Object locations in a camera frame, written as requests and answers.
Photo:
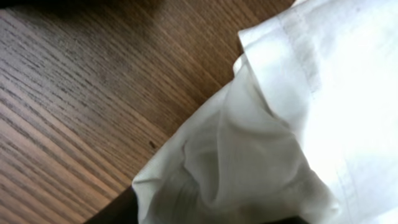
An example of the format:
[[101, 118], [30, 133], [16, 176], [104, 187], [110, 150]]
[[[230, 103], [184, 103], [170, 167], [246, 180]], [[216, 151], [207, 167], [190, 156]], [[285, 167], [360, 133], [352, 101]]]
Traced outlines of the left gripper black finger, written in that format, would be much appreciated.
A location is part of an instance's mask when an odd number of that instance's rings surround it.
[[129, 186], [84, 224], [138, 224], [137, 214], [137, 197], [132, 187]]

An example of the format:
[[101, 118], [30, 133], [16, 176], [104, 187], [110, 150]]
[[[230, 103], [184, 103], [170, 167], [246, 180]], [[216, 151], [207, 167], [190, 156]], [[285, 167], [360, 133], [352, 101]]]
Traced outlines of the white t-shirt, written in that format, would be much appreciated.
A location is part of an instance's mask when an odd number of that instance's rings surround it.
[[397, 222], [397, 1], [298, 1], [135, 176], [139, 223]]

